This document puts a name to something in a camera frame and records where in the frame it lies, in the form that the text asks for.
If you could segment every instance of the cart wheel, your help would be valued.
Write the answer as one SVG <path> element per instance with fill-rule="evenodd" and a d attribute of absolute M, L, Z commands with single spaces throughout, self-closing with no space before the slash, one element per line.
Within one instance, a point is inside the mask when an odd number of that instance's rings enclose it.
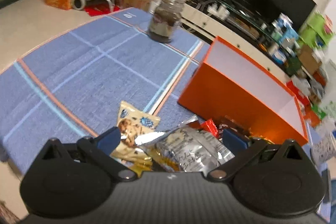
<path fill-rule="evenodd" d="M 86 5 L 86 0 L 72 0 L 72 8 L 75 10 L 83 10 Z"/>

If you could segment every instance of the tile floor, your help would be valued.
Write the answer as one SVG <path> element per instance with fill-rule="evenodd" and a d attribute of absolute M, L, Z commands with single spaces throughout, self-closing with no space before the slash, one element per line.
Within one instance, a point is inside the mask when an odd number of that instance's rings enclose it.
<path fill-rule="evenodd" d="M 0 10 L 0 72 L 27 51 L 93 18 L 85 12 L 49 7 L 41 0 L 20 0 Z M 328 162 L 336 178 L 336 159 Z M 15 166 L 0 162 L 0 200 L 19 218 L 27 214 L 20 198 L 22 175 Z"/>

